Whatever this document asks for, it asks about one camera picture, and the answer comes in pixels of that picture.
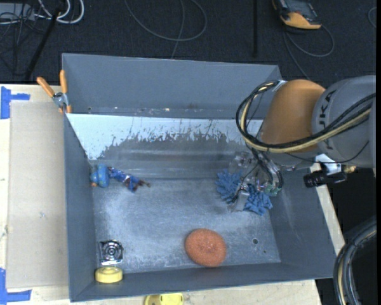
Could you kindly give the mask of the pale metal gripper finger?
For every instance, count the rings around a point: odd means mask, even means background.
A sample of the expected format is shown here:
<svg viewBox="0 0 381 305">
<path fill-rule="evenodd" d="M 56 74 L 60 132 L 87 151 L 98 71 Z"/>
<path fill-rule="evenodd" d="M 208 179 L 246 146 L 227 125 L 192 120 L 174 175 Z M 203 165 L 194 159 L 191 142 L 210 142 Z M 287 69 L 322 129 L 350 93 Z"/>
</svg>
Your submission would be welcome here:
<svg viewBox="0 0 381 305">
<path fill-rule="evenodd" d="M 234 197 L 234 203 L 232 204 L 233 212 L 242 212 L 244 210 L 245 204 L 248 201 L 249 194 L 240 190 Z"/>
<path fill-rule="evenodd" d="M 227 204 L 235 204 L 237 200 L 239 199 L 240 192 L 244 190 L 244 187 L 242 184 L 238 185 L 236 190 L 226 199 Z"/>
</svg>

